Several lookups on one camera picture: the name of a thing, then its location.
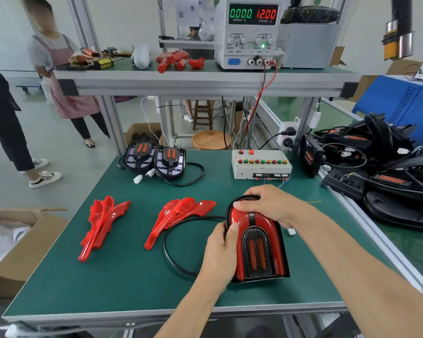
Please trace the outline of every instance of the person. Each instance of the person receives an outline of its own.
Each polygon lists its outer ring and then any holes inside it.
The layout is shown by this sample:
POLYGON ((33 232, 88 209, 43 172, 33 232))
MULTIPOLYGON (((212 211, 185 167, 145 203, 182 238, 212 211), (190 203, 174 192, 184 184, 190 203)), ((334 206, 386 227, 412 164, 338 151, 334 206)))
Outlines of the person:
MULTIPOLYGON (((423 294, 370 255, 337 223, 272 185, 251 187, 245 194, 259 195, 260 200, 235 202, 234 207, 260 212, 282 227, 293 227, 332 280, 365 337, 423 337, 423 294)), ((219 223, 208 238, 196 281, 156 338, 201 335, 236 269, 238 225, 233 223, 225 238, 223 234, 224 223, 219 223)))
POLYGON ((24 0, 28 13, 40 27, 40 32, 33 35, 28 45, 28 54, 35 70, 50 79, 50 89, 58 114, 63 119, 70 119, 85 141, 85 145, 94 148, 84 117, 90 115, 102 132, 110 137, 99 102, 93 96, 64 96, 53 73, 55 65, 66 64, 79 48, 62 33, 57 32, 52 6, 46 0, 24 0))
POLYGON ((0 73, 0 143, 3 150, 17 171, 28 176, 30 188, 39 188, 60 180, 62 175, 59 172, 36 170, 49 162, 46 159, 31 158, 16 111, 20 111, 20 108, 9 91, 8 82, 0 73))
MULTIPOLYGON (((190 36, 193 40, 200 40, 199 38, 199 27, 190 27, 190 36)), ((204 59, 215 59, 213 50, 200 50, 200 49, 184 49, 186 53, 189 54, 190 58, 199 59, 203 57, 204 59)), ((184 116, 184 119, 190 123, 193 122, 191 100, 184 100, 184 106, 186 108, 187 116, 184 116)), ((215 101, 210 101, 210 107, 213 109, 215 106, 215 101)))

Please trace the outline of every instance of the gray t-shirt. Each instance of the gray t-shirt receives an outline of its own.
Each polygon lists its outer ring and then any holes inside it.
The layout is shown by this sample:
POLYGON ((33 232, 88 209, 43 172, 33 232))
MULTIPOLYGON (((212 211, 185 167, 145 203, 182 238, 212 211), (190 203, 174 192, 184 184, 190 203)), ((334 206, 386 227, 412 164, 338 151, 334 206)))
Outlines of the gray t-shirt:
MULTIPOLYGON (((68 44, 64 39, 64 36, 60 33, 58 39, 51 39, 46 37, 42 33, 36 33, 36 35, 51 49, 60 50, 68 48, 68 44)), ((74 52, 79 50, 79 47, 69 39, 69 43, 74 52)), ((50 57, 50 52, 42 45, 37 39, 31 37, 28 44, 28 55, 30 56, 30 61, 34 66, 43 66, 47 71, 53 69, 53 61, 50 57)))

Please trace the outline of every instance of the white computer mouse-shaped object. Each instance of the white computer mouse-shaped object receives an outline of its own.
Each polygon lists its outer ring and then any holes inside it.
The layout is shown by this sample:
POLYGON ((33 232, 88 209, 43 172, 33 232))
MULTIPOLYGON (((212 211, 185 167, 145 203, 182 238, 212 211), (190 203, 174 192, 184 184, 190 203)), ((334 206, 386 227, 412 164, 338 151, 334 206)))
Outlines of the white computer mouse-shaped object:
POLYGON ((141 44, 135 48, 132 54, 132 64, 138 69, 145 70, 152 64, 152 54, 149 45, 141 44))

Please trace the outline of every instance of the short black hair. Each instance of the short black hair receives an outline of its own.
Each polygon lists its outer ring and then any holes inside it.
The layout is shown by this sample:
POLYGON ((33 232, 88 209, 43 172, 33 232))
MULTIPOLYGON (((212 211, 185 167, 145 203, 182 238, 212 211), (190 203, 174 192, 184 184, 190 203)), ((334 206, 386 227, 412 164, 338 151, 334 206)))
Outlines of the short black hair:
POLYGON ((42 6, 53 14, 52 5, 47 0, 23 0, 23 4, 29 13, 31 13, 34 6, 42 6))

